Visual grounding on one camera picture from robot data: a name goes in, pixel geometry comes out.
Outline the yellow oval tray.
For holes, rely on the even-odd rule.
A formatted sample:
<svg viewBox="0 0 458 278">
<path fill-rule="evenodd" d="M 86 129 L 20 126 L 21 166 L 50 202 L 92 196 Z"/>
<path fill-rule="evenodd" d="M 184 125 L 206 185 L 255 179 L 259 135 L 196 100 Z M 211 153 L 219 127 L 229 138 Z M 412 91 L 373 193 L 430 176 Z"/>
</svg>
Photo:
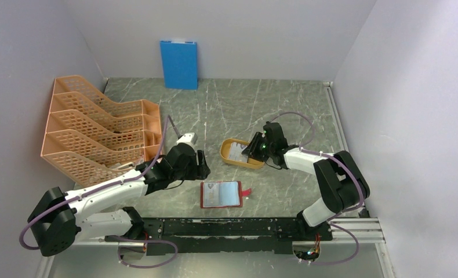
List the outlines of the yellow oval tray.
<svg viewBox="0 0 458 278">
<path fill-rule="evenodd" d="M 264 166 L 263 162 L 249 158 L 242 151 L 249 146 L 249 142 L 228 138 L 225 139 L 220 147 L 220 156 L 224 163 L 257 170 Z"/>
</svg>

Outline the red leather card holder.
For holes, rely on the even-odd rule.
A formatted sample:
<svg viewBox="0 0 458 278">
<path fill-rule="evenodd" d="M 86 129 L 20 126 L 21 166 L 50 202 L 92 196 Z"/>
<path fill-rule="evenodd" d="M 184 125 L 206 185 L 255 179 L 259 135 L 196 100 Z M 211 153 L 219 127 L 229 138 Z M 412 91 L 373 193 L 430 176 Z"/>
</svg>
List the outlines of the red leather card holder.
<svg viewBox="0 0 458 278">
<path fill-rule="evenodd" d="M 216 207 L 205 207 L 203 205 L 203 185 L 200 185 L 200 207 L 202 209 L 221 209 L 231 207 L 242 207 L 243 199 L 252 194 L 252 188 L 243 189 L 240 181 L 218 181 L 219 185 L 219 204 Z"/>
</svg>

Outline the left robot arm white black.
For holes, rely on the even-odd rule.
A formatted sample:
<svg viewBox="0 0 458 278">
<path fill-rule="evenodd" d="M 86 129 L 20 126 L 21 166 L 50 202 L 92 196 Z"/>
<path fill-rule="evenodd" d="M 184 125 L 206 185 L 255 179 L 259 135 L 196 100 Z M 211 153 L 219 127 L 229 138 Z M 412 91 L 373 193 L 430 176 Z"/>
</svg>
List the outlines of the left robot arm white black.
<svg viewBox="0 0 458 278">
<path fill-rule="evenodd" d="M 32 232 L 35 249 L 44 257 L 59 254 L 75 241 L 95 237 L 142 239 L 147 234 L 135 208 L 124 207 L 112 213 L 104 209 L 165 190 L 176 181 L 203 181 L 209 174 L 204 151 L 179 143 L 166 155 L 138 164 L 112 180 L 74 191 L 63 192 L 59 187 L 46 191 L 25 229 Z"/>
</svg>

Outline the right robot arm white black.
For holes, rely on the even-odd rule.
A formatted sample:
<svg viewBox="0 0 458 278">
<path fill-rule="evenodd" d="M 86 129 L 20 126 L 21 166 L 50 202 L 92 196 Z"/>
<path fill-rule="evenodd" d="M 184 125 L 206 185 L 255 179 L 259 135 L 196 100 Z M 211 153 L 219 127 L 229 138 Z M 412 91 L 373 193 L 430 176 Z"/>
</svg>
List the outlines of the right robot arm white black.
<svg viewBox="0 0 458 278">
<path fill-rule="evenodd" d="M 369 185 L 349 152 L 315 152 L 290 145 L 277 122 L 267 122 L 242 154 L 259 162 L 271 159 L 279 169 L 316 177 L 321 197 L 297 215 L 301 221 L 296 224 L 296 233 L 304 240 L 317 234 L 318 225 L 361 207 L 370 196 Z"/>
</svg>

